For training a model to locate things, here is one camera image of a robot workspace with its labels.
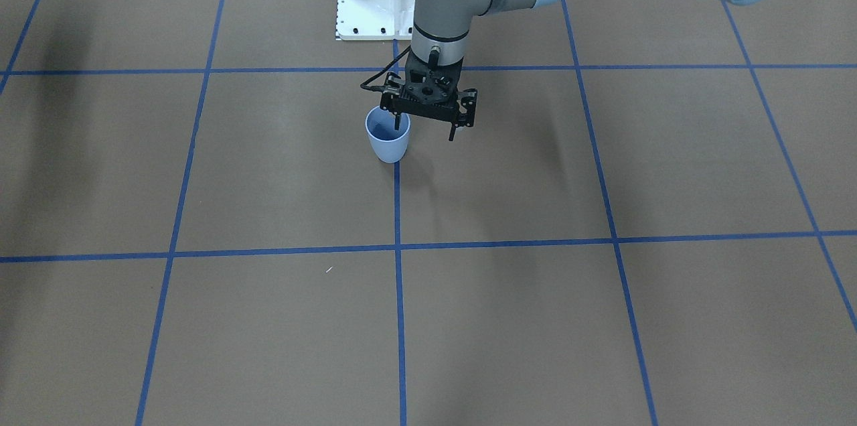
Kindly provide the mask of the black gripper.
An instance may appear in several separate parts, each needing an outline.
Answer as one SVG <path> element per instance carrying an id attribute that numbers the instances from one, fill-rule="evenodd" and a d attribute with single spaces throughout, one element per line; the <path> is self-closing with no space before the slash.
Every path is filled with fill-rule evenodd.
<path id="1" fill-rule="evenodd" d="M 382 85 L 380 108 L 394 115 L 394 130 L 402 128 L 403 114 L 450 124 L 448 141 L 458 128 L 474 127 L 478 90 L 459 90 L 463 61 L 446 66 L 429 66 L 408 54 L 404 75 L 389 72 Z"/>

